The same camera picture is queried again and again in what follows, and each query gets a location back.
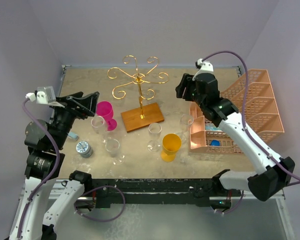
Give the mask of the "small round tin can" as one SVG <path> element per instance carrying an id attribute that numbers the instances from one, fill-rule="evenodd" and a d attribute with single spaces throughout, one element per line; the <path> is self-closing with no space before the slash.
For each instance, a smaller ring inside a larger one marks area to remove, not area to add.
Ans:
<path id="1" fill-rule="evenodd" d="M 93 154 L 93 149 L 87 141 L 79 141 L 75 150 L 83 158 L 89 158 Z"/>

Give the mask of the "clear wine glass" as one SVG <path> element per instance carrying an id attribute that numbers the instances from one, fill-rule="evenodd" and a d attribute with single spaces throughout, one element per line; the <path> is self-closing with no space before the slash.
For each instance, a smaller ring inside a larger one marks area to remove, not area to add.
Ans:
<path id="1" fill-rule="evenodd" d="M 112 158 L 112 163 L 119 166 L 124 163 L 125 155 L 121 152 L 121 144 L 117 139 L 109 138 L 105 144 L 105 149 Z"/>
<path id="2" fill-rule="evenodd" d="M 180 131 L 175 133 L 181 140 L 181 144 L 184 145 L 187 142 L 186 133 L 191 128 L 194 122 L 194 118 L 190 114 L 183 114 L 180 118 Z"/>
<path id="3" fill-rule="evenodd" d="M 102 143 L 106 144 L 108 141 L 108 123 L 107 121 L 99 115 L 95 115 L 91 120 L 91 126 L 95 133 L 99 134 Z"/>
<path id="4" fill-rule="evenodd" d="M 159 143 L 161 131 L 162 127 L 157 122 L 151 123 L 148 126 L 150 141 L 147 143 L 147 149 L 152 153 L 156 153 L 161 149 L 161 144 Z"/>

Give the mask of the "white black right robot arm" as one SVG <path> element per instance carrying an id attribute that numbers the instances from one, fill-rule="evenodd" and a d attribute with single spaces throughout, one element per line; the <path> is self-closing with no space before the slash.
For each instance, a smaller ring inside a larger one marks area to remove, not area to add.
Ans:
<path id="1" fill-rule="evenodd" d="M 220 172 L 218 180 L 212 183 L 216 195 L 223 196 L 229 190 L 249 191 L 265 202 L 290 183 L 295 162 L 272 150 L 242 119 L 238 108 L 220 96 L 213 74 L 185 73 L 175 91 L 177 98 L 195 102 L 203 115 L 234 141 L 254 167 L 253 172 Z"/>

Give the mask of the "orange plastic goblet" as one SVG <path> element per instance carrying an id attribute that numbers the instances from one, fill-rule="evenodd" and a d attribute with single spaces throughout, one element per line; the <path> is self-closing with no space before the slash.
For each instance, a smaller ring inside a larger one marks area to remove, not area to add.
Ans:
<path id="1" fill-rule="evenodd" d="M 162 139 L 162 151 L 160 156 L 165 162 L 172 162 L 179 149 L 182 146 L 182 140 L 174 133 L 167 134 Z"/>

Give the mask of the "small light blue object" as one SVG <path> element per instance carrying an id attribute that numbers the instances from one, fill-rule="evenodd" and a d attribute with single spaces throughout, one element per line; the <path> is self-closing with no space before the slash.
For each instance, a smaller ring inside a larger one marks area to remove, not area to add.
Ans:
<path id="1" fill-rule="evenodd" d="M 74 132 L 69 132 L 67 135 L 70 139 L 77 141 L 79 139 L 79 136 Z"/>

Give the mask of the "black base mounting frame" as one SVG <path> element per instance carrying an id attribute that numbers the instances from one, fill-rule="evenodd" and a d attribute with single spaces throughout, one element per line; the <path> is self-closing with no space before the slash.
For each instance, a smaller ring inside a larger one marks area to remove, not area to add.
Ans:
<path id="1" fill-rule="evenodd" d="M 85 193 L 98 188 L 88 197 L 95 199 L 96 208 L 109 208 L 112 204 L 127 205 L 195 205 L 228 210 L 232 197 L 239 197 L 239 190 L 226 190 L 211 178 L 179 179 L 111 179 L 79 178 Z"/>

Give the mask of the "pink plastic goblet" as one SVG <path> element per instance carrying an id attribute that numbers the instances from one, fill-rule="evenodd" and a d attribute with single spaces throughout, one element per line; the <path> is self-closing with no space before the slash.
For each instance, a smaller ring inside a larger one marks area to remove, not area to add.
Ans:
<path id="1" fill-rule="evenodd" d="M 113 131 L 117 127 L 117 121 L 114 119 L 113 106 L 108 101 L 100 101 L 96 107 L 96 114 L 103 117 L 107 123 L 107 130 Z"/>

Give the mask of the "light blue packet in organizer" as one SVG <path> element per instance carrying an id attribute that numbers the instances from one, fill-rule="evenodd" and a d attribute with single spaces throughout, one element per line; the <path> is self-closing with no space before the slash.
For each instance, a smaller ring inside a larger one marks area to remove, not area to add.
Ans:
<path id="1" fill-rule="evenodd" d="M 213 123 L 207 123 L 205 125 L 205 130 L 209 132 L 221 132 L 222 130 L 219 127 L 216 127 Z"/>

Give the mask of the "blue cap in organizer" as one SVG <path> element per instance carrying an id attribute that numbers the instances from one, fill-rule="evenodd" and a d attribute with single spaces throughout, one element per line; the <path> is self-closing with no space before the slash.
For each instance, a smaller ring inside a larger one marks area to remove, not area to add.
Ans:
<path id="1" fill-rule="evenodd" d="M 216 139 L 212 140 L 210 145 L 215 146 L 215 147 L 220 147 L 221 146 L 220 142 Z"/>

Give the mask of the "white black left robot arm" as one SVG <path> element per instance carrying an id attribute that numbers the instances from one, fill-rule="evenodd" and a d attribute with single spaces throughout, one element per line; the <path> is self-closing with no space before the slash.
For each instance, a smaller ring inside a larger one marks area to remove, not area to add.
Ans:
<path id="1" fill-rule="evenodd" d="M 85 120 L 96 113 L 99 92 L 84 95 L 79 91 L 57 97 L 54 89 L 39 87 L 27 93 L 27 102 L 47 105 L 53 109 L 50 122 L 36 119 L 24 106 L 31 118 L 25 129 L 24 144 L 28 149 L 25 168 L 24 194 L 9 240 L 55 240 L 58 227 L 80 196 L 93 191 L 92 176 L 76 170 L 55 202 L 48 207 L 49 197 L 63 164 L 65 154 L 60 151 L 66 142 L 75 119 Z"/>

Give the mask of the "peach plastic file organizer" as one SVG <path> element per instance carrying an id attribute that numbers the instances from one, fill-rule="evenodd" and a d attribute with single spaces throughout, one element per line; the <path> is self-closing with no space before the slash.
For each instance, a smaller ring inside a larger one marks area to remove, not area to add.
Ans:
<path id="1" fill-rule="evenodd" d="M 269 143 L 284 133 L 274 91 L 268 71 L 265 69 L 248 70 L 248 93 L 245 102 L 245 120 L 254 132 Z M 189 113 L 194 122 L 189 130 L 189 151 L 209 154 L 241 154 L 242 151 L 222 131 L 206 131 L 207 120 L 199 106 L 192 102 Z M 211 146 L 212 140 L 218 140 L 220 146 Z"/>

